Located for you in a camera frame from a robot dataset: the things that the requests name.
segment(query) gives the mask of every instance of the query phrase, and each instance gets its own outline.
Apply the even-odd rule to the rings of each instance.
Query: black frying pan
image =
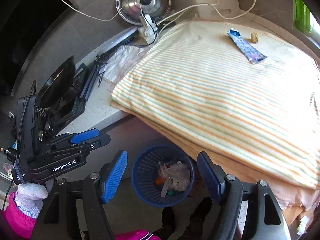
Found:
[[[59,98],[61,98],[72,85],[75,73],[76,66],[74,56],[71,56],[57,68],[41,88],[38,93],[40,107],[47,108],[52,106]]]

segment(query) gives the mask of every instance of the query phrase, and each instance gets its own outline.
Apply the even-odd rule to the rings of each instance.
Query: cork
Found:
[[[258,43],[258,34],[257,33],[251,33],[251,41],[253,43]]]

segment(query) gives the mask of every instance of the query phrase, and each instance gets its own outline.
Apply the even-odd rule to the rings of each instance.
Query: folded blanket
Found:
[[[268,58],[248,62],[226,34],[231,27],[244,38],[258,32],[254,46]],[[160,39],[112,98],[203,150],[318,189],[319,79],[310,56],[270,33],[186,22]]]
[[[167,137],[170,141],[178,145],[182,150],[184,150],[185,153],[195,160],[199,152],[206,151],[215,164],[220,165],[227,174],[234,174],[241,181],[250,183],[257,183],[257,181],[260,179],[267,181],[276,199],[278,200],[288,225],[290,225],[300,214],[302,214],[301,217],[304,215],[306,215],[308,218],[313,217],[313,211],[320,202],[320,190],[299,187],[283,180],[276,179],[272,176],[263,174],[262,172],[249,168],[248,166],[245,166],[239,162],[235,162],[220,154],[204,149],[203,147],[198,146],[182,138],[181,136],[170,132],[166,128],[151,122],[141,115],[121,106],[115,101],[112,101],[111,105],[129,114],[134,114],[147,125],[157,130],[163,136]]]

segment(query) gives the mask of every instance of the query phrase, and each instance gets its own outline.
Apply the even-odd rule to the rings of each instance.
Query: window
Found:
[[[318,44],[320,44],[320,26],[316,19],[313,17],[312,13],[310,13],[310,27],[311,38],[313,38]]]
[[[293,0],[293,25],[320,44],[320,26],[302,0]]]

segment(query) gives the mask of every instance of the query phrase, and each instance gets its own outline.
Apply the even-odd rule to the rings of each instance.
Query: plastic wrapper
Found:
[[[9,163],[4,163],[3,164],[3,170],[8,172],[9,170],[11,171],[13,168],[13,165],[12,164],[9,164]]]
[[[100,74],[103,73],[103,79],[108,82],[110,91],[145,57],[150,48],[128,45],[121,45],[118,48],[114,55],[109,58],[107,64],[99,71]]]
[[[190,184],[191,172],[188,165],[181,161],[176,164],[159,163],[156,185],[163,184],[161,197],[174,194],[174,191],[185,191]]]
[[[241,37],[239,31],[231,28],[227,31],[227,34],[252,64],[258,63],[267,58],[267,56],[263,55],[261,52],[251,46],[247,41],[245,41]]]

